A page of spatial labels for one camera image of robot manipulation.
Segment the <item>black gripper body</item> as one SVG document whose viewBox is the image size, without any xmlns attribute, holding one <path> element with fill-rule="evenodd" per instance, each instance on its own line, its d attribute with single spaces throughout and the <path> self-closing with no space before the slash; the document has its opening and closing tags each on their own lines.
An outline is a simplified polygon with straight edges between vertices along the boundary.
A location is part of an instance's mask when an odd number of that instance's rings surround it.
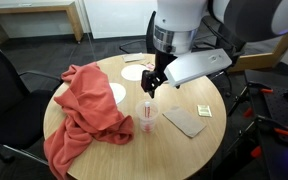
<svg viewBox="0 0 288 180">
<path fill-rule="evenodd" d="M 155 53 L 155 68 L 153 71 L 144 70 L 142 72 L 141 87 L 145 92 L 154 91 L 164 81 L 167 80 L 164 70 L 176 59 L 172 54 L 157 51 Z"/>
</svg>

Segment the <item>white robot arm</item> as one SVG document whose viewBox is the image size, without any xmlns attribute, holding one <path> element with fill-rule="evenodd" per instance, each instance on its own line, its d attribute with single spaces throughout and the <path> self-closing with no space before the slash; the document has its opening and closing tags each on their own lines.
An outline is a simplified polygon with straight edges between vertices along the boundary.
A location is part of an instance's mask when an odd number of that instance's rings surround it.
<svg viewBox="0 0 288 180">
<path fill-rule="evenodd" d="M 221 48 L 192 50 L 201 20 L 207 14 L 244 42 L 288 33 L 288 0 L 157 0 L 153 28 L 155 69 L 142 72 L 141 87 L 145 92 L 154 95 L 163 82 L 178 87 L 232 64 Z"/>
</svg>

